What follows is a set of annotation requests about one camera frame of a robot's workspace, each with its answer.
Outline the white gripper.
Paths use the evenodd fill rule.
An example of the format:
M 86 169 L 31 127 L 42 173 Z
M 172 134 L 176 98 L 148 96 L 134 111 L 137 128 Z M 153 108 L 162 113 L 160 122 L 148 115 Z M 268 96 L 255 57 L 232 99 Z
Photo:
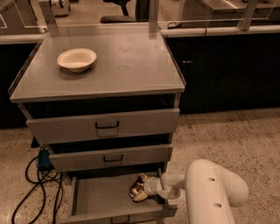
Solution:
M 138 194 L 133 199 L 134 202 L 142 202 L 146 200 L 148 196 L 158 195 L 158 193 L 162 190 L 160 178 L 148 177 L 144 173 L 140 173 L 139 178 L 143 181 L 143 190 L 145 193 Z

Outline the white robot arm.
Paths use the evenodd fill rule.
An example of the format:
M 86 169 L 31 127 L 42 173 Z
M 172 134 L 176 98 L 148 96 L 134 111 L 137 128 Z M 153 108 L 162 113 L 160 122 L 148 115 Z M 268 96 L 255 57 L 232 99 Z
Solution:
M 205 159 L 191 162 L 183 174 L 165 172 L 156 178 L 141 173 L 129 196 L 135 202 L 154 195 L 175 200 L 181 191 L 185 192 L 189 224 L 235 224 L 231 209 L 249 199 L 242 177 Z

